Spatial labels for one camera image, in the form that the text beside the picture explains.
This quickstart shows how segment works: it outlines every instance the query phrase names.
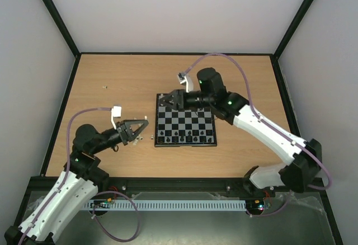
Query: black metal frame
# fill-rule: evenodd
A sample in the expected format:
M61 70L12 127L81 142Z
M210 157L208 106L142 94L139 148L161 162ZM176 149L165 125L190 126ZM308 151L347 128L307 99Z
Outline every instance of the black metal frame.
M74 62L74 66L70 75L70 79L65 90L65 95L60 107L59 115L55 123L54 131L51 136L51 140L48 146L48 150L46 156L44 158L44 163L41 168L41 172L39 177L32 177L30 179L29 185L23 197L20 209L16 216L15 225L19 225L21 223L22 217L25 213L26 207L28 205L28 201L33 191L49 191L54 185L56 177L44 177L46 174L46 170L48 168L50 157L54 148L54 144L58 135L59 127L62 121L62 117L66 108L66 104L69 98L69 94L71 91L71 87L76 76L76 71L78 68L79 61L81 59L82 54L116 54L116 55L205 55L206 53L146 53L146 52L80 52L76 47L69 31L65 23L63 22L59 12L56 9L56 6L52 0L43 0L46 8L51 14L54 22L56 23L58 29L63 35L66 43L68 44L70 50L72 51L76 61ZM288 124L290 127L290 131L300 136L299 128L296 122L294 110L288 95L288 91L286 89L285 81L282 77L281 69L278 63L278 59L283 53L285 47L288 42L292 38L294 32L299 26L301 20L312 4L313 0L303 0L300 8L298 9L294 19L292 20L287 32L282 38L280 44L278 45L274 54L264 54L264 53L227 53L227 55L263 55L270 56L272 68L274 70L275 78L277 81L277 86L280 91L280 96L282 99L282 104L284 106L284 110L286 113L286 117L288 120ZM260 192L254 195L248 195L247 192L242 188L242 178L125 178L125 177L117 177L110 178L110 182L113 185L117 185L118 188L121 188L123 185L126 186L125 193L127 195L135 194L141 191L201 191L201 192L218 192L221 194L226 194L227 197L240 197L242 199L251 200L256 199L258 197L263 197ZM314 180L314 184L323 185L322 179L316 178ZM275 191L287 191L285 187L276 188ZM339 230L337 228L337 224L335 218L333 216L332 208L329 203L327 194L325 191L320 192L320 196L323 202L324 209L327 213L328 221L332 229L333 237L335 239L336 244L343 244Z

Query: white wall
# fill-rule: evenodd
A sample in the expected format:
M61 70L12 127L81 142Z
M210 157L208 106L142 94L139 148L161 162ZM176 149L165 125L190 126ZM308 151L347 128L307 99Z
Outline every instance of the white wall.
M74 58L41 0L0 0L0 244L38 175Z
M273 53L303 0L53 0L80 51Z
M323 145L345 244L358 240L357 2L315 0L280 59L302 135Z

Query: wooden table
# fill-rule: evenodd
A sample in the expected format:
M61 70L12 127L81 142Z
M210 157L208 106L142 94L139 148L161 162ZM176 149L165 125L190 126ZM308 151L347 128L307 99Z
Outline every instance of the wooden table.
M91 107L123 107L121 119L148 117L149 126L136 146L120 145L98 154L100 168L112 177L242 177L255 165L279 163L278 156L247 132L216 120L217 147L155 148L156 94L183 88L177 73L187 69L196 55L82 55L48 166L47 176L58 176L66 161L65 134L69 119ZM289 130L276 79L268 56L233 56L244 69L256 108ZM208 57L191 72L199 89L196 72L214 67L229 91L247 97L243 78L229 60ZM70 139L82 124L101 132L112 127L110 112L95 111L77 117Z

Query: cable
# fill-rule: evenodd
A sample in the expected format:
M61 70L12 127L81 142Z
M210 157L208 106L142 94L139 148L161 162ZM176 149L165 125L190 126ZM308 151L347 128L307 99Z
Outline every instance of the cable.
M65 176L62 180L62 182L60 183L60 185L58 186L58 191L61 190L62 186L65 184L66 179L68 177L68 173L69 173L69 167L70 167L70 152L69 152L69 132L70 132L70 128L72 125L73 120L80 114L84 113L84 112L90 112L90 111L110 111L111 108L91 108L91 109L85 109L82 110L76 114L74 114L68 125L67 125L67 133L66 133L66 152L67 152L67 165L66 165L66 173ZM55 195L57 194L56 192L53 192L53 194L46 200L45 204L40 208L39 212L36 214L36 216L33 218L33 220L31 221L31 224L35 224L37 219L40 217L40 215L42 214L42 212L46 209L46 207L49 205L49 203L52 201L52 199L55 197ZM29 233L29 231L31 230L31 227L28 227L25 232L22 234L19 242L17 245L22 245L23 240L26 238L27 234Z
M293 142L293 140L286 136L284 133L282 133L279 129L275 128L274 126L272 126L270 123L268 123L266 120L262 119L262 117L260 117L260 115L256 112L256 109L253 105L252 102L252 97L251 97L251 91L248 85L248 79L245 75L245 72L243 71L243 69L241 68L241 66L231 57L222 54L222 53L209 53L206 54L204 56L202 56L201 58L198 58L189 68L186 69L186 71L184 72L185 74L187 74L189 71L192 70L192 68L197 65L200 61L202 61L203 59L205 59L207 56L223 56L224 58L227 58L228 60L230 60L232 63L235 64L235 66L239 69L239 71L241 72L242 77L244 78L245 81L245 85L246 85L246 90L247 90L247 97L248 97L248 101L249 101L249 105L251 108L251 111L253 112L253 114L255 115L256 118L258 118L262 123L264 123L266 126L268 126L271 130L273 130L274 132L278 133L281 137L285 138L287 141L294 143L294 145L296 145L299 149L301 149L302 151L304 151L307 155L309 155L317 165L319 165L319 167L325 172L327 178L328 178L328 184L327 186L316 186L316 185L308 185L309 187L313 188L313 189L317 189L317 190L326 190L328 188L330 188L332 186L332 176L329 173L328 169L326 169L326 167L322 164L321 161L318 160L317 157L315 157L309 150L307 150L306 148L304 148L302 145Z
M291 191L289 192L289 195L287 196L285 203L279 209L277 209L269 214L253 215L248 210L246 210L246 214L250 215L250 217L268 217L268 216L275 215L286 208L286 206L290 202L290 196L291 196Z
M134 233L134 235L129 238L129 239L120 239L120 238L116 238L114 235L110 234L105 228L104 226L101 224L101 222L97 219L97 216L95 215L95 211L96 211L96 206L93 207L93 210L92 210L92 218L97 222L97 224L99 224L100 228L102 229L102 231L107 235L109 236L111 239L115 240L115 241L118 241L118 242L129 242L129 241L132 241L133 239L135 239L138 234L139 234L139 231L140 231L140 226L142 225L142 219L140 217L140 213L139 213L139 210L136 206L136 204L133 202L132 199L130 199L129 197L127 197L126 195L120 193L120 192L116 192L116 191L104 191L104 192L100 192L97 194L97 196L100 196L100 195L104 195L104 194L116 194L116 195L119 195L119 196L122 196L124 197L125 199L127 199L133 206L133 208L135 209L135 212L136 212L136 217L138 218L138 223L136 225L136 231Z

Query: purple cable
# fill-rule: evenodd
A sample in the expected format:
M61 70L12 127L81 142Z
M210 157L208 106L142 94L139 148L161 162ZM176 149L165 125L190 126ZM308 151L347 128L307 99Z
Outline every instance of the purple cable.
M62 186L65 184L66 179L68 177L68 173L69 173L69 167L70 167L70 151L69 151L69 131L71 128L71 124L73 122L73 120L80 114L84 113L84 112L90 112L90 111L110 111L111 108L91 108L91 109L85 109L82 110L76 114L74 114L67 126L67 133L66 133L66 152L67 152L67 165L66 165L66 173L65 176L62 180L62 182L60 183L60 185L58 186L58 190L61 190ZM33 218L33 220L31 221L31 224L35 224L35 222L37 221L37 219L40 217L40 215L42 214L42 212L46 209L46 207L49 205L49 203L52 201L52 199L55 197L55 195L57 194L57 192L53 192L53 194L46 200L45 204L40 208L39 212L36 214L36 216ZM29 233L29 231L31 230L31 227L28 227L25 232L23 233L23 235L21 236L19 242L17 245L22 245L23 240L26 238L27 234Z
M100 196L100 195L104 195L104 194L116 194L116 195L119 195L119 196L122 196L124 197L125 199L127 199L133 206L133 208L135 209L135 213L136 213L136 217L138 218L138 223L136 225L136 231L134 233L134 235L129 238L129 239L121 239L121 238L116 238L114 235L110 234L105 228L104 226L101 224L101 222L97 219L97 216L95 215L95 211L96 211L96 208L98 205L94 206L93 207L93 210L92 210L92 215L93 215L93 219L97 222L97 224L99 224L100 228L102 229L102 231L107 235L109 236L111 239L115 240L115 241L118 241L118 242L129 242L129 241L132 241L133 239L135 239L138 234L139 234L139 231L140 231L140 226L142 225L142 219L140 217L140 213L139 213L139 210L136 206L136 204L133 202L132 199L130 199L129 197L127 197L126 195L120 193L120 192L117 192L117 191L104 191L104 192L100 192L98 193L96 196Z
M192 68L197 65L200 61L202 61L203 59L205 59L207 56L223 56L224 58L227 58L228 60L230 60L232 63L235 64L235 66L239 69L239 71L241 72L242 77L244 78L245 81L245 85L246 85L246 90L247 90L247 97L248 97L248 101L250 104L250 108L251 111L253 112L253 114L255 115L256 118L260 119L260 115L256 112L255 107L253 105L252 102L252 97L251 97L251 91L248 85L248 80L247 77L245 75L245 72L243 71L243 69L240 67L240 65L231 57L222 54L222 53L209 53L206 54L204 56L202 56L201 58L198 58L193 64L192 66L190 66L189 68L186 69L186 71L184 72L185 74L187 74L189 71L192 70ZM280 130L278 130L277 128L275 128L274 126L272 126L271 124L269 124L266 120L261 119L261 122L263 122L266 126L268 126L271 130L273 130L274 132L278 133L280 136L282 136L283 138L285 138L286 140L288 140L289 142L292 142L293 140L286 136L284 133L282 133ZM328 184L327 186L316 186L316 185L308 185L309 187L313 188L313 189L317 189L317 190L325 190L330 188L330 186L332 185L332 176L331 174L329 174L328 169L326 169L326 167L322 164L321 161L319 161L317 159L317 157L315 157L309 150L307 150L306 148L304 148L302 145L295 143L295 145L300 148L302 151L304 151L307 155L309 155L314 161L315 163L317 163L317 165L319 165L319 167L325 172L327 178L328 178Z
M287 196L285 203L277 210L269 213L269 214L260 214L260 215L253 215L251 214L248 210L246 210L246 214L252 216L252 217L268 217L268 216L272 216L275 215L277 213L279 213L280 211L282 211L284 208L286 208L286 206L288 205L288 203L290 202L290 195L291 195L291 191L289 192L289 195Z

